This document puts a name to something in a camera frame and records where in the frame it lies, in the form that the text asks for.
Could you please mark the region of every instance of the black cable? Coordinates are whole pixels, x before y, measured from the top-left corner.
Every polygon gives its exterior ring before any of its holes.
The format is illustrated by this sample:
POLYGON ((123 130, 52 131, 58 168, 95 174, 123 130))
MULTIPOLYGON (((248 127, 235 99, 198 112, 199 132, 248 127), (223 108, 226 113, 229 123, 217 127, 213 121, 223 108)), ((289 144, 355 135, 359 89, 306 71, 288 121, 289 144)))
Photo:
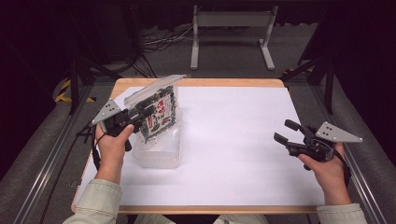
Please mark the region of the black cable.
POLYGON ((109 77, 113 77, 114 79, 119 79, 122 78, 122 76, 108 70, 107 68, 103 67, 100 64, 94 63, 91 60, 85 58, 85 57, 79 57, 79 60, 87 65, 89 65, 90 67, 94 67, 96 70, 100 71, 101 73, 109 76, 109 77))
POLYGON ((144 54, 142 54, 143 59, 146 61, 146 63, 148 63, 148 67, 149 69, 151 69, 152 75, 154 75, 154 77, 157 77, 154 73, 154 70, 152 70, 151 64, 149 63, 149 60, 146 58, 146 56, 144 54))
MULTIPOLYGON (((115 74, 119 74, 119 73, 123 73, 126 70, 130 69, 137 61, 137 59, 139 58, 139 56, 136 56, 131 62, 127 63, 125 66, 120 67, 120 68, 116 68, 113 70, 109 70, 115 74)), ((105 76, 106 74, 104 74, 103 72, 100 71, 92 71, 96 76, 105 76)))
POLYGON ((47 210, 48 210, 48 208, 49 208, 49 206, 50 206, 50 200, 51 200, 51 198, 52 198, 53 192, 55 191, 55 187, 56 187, 56 185, 58 184, 59 178, 61 177, 61 173, 62 173, 62 171, 64 170, 64 167, 65 167, 65 165, 66 165, 67 159, 68 159, 69 156, 70 156, 70 152, 72 151, 72 148, 73 148, 74 144, 77 142, 77 140, 78 140, 78 138, 81 136, 81 134, 82 134, 83 132, 85 132, 85 131, 90 127, 90 124, 91 124, 91 122, 88 122, 80 132, 76 133, 76 137, 75 137, 75 139, 73 140, 72 145, 71 145, 70 148, 67 150, 66 157, 64 158, 64 162, 63 162, 62 165, 61 165, 61 170, 59 171, 59 173, 58 173, 57 176, 56 176, 55 183, 53 184, 52 189, 50 190, 49 197, 48 197, 48 199, 47 199, 46 205, 44 206, 44 211, 43 211, 43 214, 41 215, 41 218, 40 218, 40 223, 41 223, 41 224, 44 222, 44 218, 46 217, 47 210))
POLYGON ((166 35, 169 35, 171 33, 173 33, 173 32, 170 32, 169 30, 157 31, 157 32, 153 32, 151 34, 143 35, 143 38, 146 36, 150 37, 151 35, 154 35, 156 37, 156 40, 158 40, 158 39, 164 38, 166 35))
POLYGON ((105 135, 106 135, 106 133, 104 133, 102 136, 100 136, 100 138, 98 138, 98 140, 96 140, 96 144, 94 144, 93 147, 92 147, 92 159, 93 159, 93 164, 95 165, 97 171, 99 170, 99 167, 100 167, 100 160, 101 160, 101 159, 100 159, 100 156, 99 156, 98 149, 96 149, 96 148, 97 148, 97 146, 98 146, 99 141, 100 141, 105 135))
POLYGON ((134 68, 134 70, 136 70, 136 72, 138 72, 138 73, 139 73, 140 75, 142 75, 143 77, 149 78, 149 77, 147 76, 147 74, 145 74, 144 72, 140 71, 140 69, 138 69, 137 67, 132 66, 132 68, 134 68))
POLYGON ((139 62, 143 65, 143 67, 145 68, 145 70, 148 71, 149 76, 152 77, 151 71, 146 67, 145 62, 144 62, 143 60, 141 60, 141 59, 139 59, 139 62))
POLYGON ((92 128, 92 138, 91 138, 91 148, 92 148, 92 159, 93 159, 93 164, 96 167, 96 170, 99 170, 99 166, 100 166, 100 156, 99 156, 99 152, 96 149, 96 144, 95 144, 95 133, 96 133, 96 124, 93 125, 92 128))
POLYGON ((145 47, 145 52, 152 53, 154 51, 163 51, 165 49, 168 49, 173 44, 180 43, 181 41, 185 40, 185 38, 182 38, 183 35, 189 35, 190 32, 191 32, 191 28, 189 28, 185 31, 180 31, 180 35, 176 35, 175 32, 173 32, 173 34, 171 36, 168 36, 166 38, 160 38, 160 40, 158 40, 158 42, 156 43, 157 44, 156 48, 145 47))
POLYGON ((349 168, 349 166, 347 166, 347 162, 344 160, 344 158, 341 156, 341 154, 337 150, 334 150, 333 153, 343 163, 343 167, 344 167, 344 181, 346 183, 346 186, 348 186, 350 177, 352 177, 352 173, 350 173, 350 168, 349 168))
POLYGON ((144 41, 146 41, 146 42, 155 42, 155 41, 159 41, 159 40, 161 40, 161 39, 164 39, 166 36, 168 36, 169 34, 171 34, 171 32, 169 32, 169 31, 166 31, 166 32, 156 32, 156 33, 152 33, 152 34, 148 34, 148 35, 143 35, 143 40, 144 41), (161 33, 164 33, 161 37, 158 37, 157 35, 155 35, 155 34, 161 34, 161 33))

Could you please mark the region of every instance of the light green sleeve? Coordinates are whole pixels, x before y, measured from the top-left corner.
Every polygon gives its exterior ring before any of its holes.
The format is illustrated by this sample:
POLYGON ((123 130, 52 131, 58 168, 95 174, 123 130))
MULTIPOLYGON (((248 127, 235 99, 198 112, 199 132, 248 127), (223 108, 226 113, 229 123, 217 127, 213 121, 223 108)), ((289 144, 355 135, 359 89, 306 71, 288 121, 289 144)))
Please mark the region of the light green sleeve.
POLYGON ((367 224, 358 203, 318 207, 321 224, 367 224))
POLYGON ((121 196, 120 185, 103 179, 93 179, 76 205, 76 213, 64 224, 116 223, 121 196))

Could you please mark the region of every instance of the black gripper jaw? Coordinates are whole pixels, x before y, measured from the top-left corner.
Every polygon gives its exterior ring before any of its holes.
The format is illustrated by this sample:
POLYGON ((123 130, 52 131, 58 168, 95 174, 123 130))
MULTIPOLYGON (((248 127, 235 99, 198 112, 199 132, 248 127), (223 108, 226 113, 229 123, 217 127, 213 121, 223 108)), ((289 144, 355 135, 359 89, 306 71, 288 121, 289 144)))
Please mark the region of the black gripper jaw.
POLYGON ((293 129, 293 130, 296 131, 296 132, 297 132, 297 131, 300 129, 300 127, 301 127, 300 124, 298 124, 298 123, 292 121, 291 119, 286 119, 286 120, 285 120, 285 126, 288 127, 288 128, 290 128, 290 129, 293 129))
POLYGON ((282 144, 283 146, 286 146, 289 142, 289 139, 285 138, 279 133, 274 133, 274 140, 276 140, 278 143, 282 144))

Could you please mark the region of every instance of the metal frame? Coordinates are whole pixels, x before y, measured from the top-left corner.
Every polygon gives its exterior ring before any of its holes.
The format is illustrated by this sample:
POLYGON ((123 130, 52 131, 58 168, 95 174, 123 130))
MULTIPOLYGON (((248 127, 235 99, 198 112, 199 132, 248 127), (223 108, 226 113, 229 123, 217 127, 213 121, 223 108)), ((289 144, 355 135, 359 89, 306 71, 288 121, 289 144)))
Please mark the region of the metal frame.
POLYGON ((274 62, 268 50, 268 42, 274 27, 277 7, 273 7, 272 11, 253 11, 253 12, 235 12, 235 11, 198 11, 198 6, 194 6, 192 28, 193 42, 191 53, 191 70, 198 69, 198 53, 199 39, 198 27, 214 27, 214 26, 262 26, 266 27, 266 36, 259 39, 262 56, 267 64, 268 70, 275 70, 274 62))

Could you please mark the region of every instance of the metal stand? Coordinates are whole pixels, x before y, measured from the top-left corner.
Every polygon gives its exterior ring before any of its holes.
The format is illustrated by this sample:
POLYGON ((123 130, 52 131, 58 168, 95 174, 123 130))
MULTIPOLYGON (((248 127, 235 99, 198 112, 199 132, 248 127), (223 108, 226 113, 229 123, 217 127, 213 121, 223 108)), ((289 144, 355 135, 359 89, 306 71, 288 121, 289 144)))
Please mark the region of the metal stand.
POLYGON ((108 77, 112 77, 114 79, 121 78, 118 74, 108 70, 104 66, 94 63, 87 58, 76 56, 77 58, 72 62, 71 70, 70 70, 70 80, 71 80, 71 93, 72 93, 72 107, 70 109, 70 115, 74 113, 76 108, 78 107, 78 82, 82 80, 84 86, 91 86, 95 80, 92 72, 90 71, 90 67, 95 68, 101 73, 105 74, 108 77))
POLYGON ((326 105, 327 111, 332 114, 332 84, 334 80, 334 69, 331 57, 320 57, 316 58, 308 63, 301 65, 300 67, 288 72, 284 76, 280 78, 283 82, 289 80, 292 77, 295 77, 301 74, 303 71, 314 67, 312 73, 309 75, 307 82, 309 85, 317 86, 320 81, 326 76, 326 89, 324 96, 324 103, 326 105))
POLYGON ((266 27, 266 36, 259 39, 262 55, 268 70, 274 70, 274 62, 268 50, 268 41, 271 36, 272 29, 276 18, 277 7, 273 7, 272 11, 256 11, 256 12, 236 12, 236 11, 198 11, 198 7, 194 6, 193 12, 193 43, 191 53, 191 70, 198 69, 198 52, 199 39, 198 27, 214 27, 214 26, 262 26, 266 27))

